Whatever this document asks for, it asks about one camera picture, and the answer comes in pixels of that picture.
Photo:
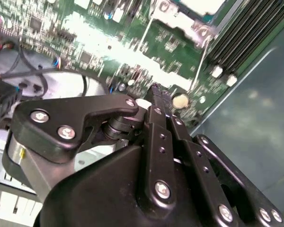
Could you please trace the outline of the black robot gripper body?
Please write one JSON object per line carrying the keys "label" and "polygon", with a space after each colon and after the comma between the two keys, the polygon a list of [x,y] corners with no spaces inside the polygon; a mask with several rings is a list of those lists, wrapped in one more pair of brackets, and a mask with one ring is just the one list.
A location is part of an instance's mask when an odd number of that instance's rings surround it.
{"label": "black robot gripper body", "polygon": [[172,147],[122,148],[63,179],[36,227],[209,227]]}

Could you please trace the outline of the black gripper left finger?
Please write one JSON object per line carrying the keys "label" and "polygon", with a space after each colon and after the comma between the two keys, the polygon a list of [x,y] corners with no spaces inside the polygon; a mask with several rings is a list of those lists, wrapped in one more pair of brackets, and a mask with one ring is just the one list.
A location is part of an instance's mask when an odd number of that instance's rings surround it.
{"label": "black gripper left finger", "polygon": [[141,101],[118,94],[23,102],[12,118],[5,168],[44,204],[63,179],[122,148],[172,147],[170,115],[171,97],[156,85]]}

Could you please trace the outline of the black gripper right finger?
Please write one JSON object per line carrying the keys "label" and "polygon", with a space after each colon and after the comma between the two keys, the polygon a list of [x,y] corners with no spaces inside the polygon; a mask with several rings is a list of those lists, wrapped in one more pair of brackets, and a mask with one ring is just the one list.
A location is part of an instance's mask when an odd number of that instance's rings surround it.
{"label": "black gripper right finger", "polygon": [[166,227],[284,227],[278,208],[205,135],[169,116],[179,183]]}

